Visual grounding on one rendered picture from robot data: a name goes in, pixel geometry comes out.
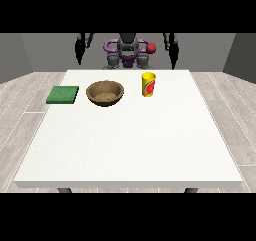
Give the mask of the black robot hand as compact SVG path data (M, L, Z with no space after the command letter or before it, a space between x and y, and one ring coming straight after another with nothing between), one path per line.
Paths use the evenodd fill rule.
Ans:
M179 56L178 38L174 33L164 33L165 50L169 53L172 68L175 68Z
M79 33L77 40L75 42L75 55L78 61L78 64L82 63L82 58L85 53L85 50L88 49L91 45L93 33Z

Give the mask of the yellow cup with melon print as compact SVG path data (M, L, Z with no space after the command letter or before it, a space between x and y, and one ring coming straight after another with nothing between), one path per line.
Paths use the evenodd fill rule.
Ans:
M156 75L152 72L144 72L142 74L142 95L151 97L153 95Z

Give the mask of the brown wooden bowl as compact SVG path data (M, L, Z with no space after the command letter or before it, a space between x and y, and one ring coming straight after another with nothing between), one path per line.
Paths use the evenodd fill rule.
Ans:
M87 98L97 106L109 107L120 101L124 87L116 81L97 81L86 89Z

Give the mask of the green square pad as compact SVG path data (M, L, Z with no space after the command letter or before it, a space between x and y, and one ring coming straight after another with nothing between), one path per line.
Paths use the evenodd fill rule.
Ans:
M54 86L46 99L46 103L73 104L78 91L78 86Z

